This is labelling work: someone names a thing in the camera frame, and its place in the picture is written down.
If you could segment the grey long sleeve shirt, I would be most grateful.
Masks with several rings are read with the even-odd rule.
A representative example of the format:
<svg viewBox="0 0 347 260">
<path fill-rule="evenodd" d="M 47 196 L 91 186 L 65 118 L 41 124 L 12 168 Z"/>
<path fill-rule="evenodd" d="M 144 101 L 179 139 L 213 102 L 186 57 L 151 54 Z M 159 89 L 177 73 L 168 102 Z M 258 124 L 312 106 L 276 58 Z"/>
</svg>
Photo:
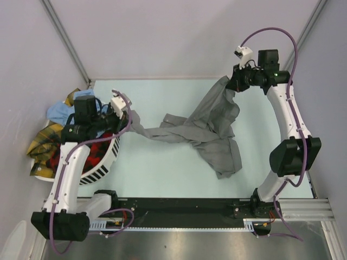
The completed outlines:
<svg viewBox="0 0 347 260">
<path fill-rule="evenodd" d="M 234 102 L 235 91 L 226 87 L 228 82 L 227 76 L 220 78 L 189 117 L 166 114 L 156 128 L 144 128 L 132 110 L 130 132 L 169 144 L 190 144 L 217 178 L 231 177 L 242 169 L 242 159 L 232 129 L 240 108 Z"/>
</svg>

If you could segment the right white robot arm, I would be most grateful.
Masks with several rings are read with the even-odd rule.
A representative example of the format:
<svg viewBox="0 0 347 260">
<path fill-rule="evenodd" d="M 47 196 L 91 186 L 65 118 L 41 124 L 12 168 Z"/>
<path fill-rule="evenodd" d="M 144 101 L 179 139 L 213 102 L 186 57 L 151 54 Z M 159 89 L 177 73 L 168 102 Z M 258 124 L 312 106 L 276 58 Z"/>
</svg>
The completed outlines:
<svg viewBox="0 0 347 260">
<path fill-rule="evenodd" d="M 259 51 L 253 65 L 253 51 L 249 47 L 238 46 L 234 53 L 240 62 L 233 67 L 227 89 L 240 93 L 251 86 L 260 87 L 272 105 L 280 129 L 281 142 L 269 155 L 271 171 L 246 206 L 256 218 L 270 217 L 279 208 L 276 199 L 285 186 L 301 185 L 322 142 L 305 126 L 294 97 L 291 75 L 280 70 L 278 50 Z"/>
</svg>

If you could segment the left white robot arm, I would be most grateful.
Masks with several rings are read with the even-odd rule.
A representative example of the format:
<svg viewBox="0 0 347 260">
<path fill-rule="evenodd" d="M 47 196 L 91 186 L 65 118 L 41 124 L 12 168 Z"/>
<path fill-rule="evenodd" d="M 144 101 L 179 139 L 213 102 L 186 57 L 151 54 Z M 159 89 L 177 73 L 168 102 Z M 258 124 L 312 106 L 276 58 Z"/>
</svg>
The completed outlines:
<svg viewBox="0 0 347 260">
<path fill-rule="evenodd" d="M 92 221 L 119 212 L 116 191 L 96 191 L 78 207 L 78 188 L 92 144 L 118 138 L 128 131 L 132 122 L 130 105 L 128 97 L 118 91 L 113 92 L 107 112 L 102 111 L 101 103 L 93 95 L 75 99 L 74 113 L 62 130 L 59 164 L 51 192 L 41 211 L 31 216 L 32 225 L 45 239 L 82 242 Z M 103 131 L 111 131 L 112 136 L 98 138 Z"/>
</svg>

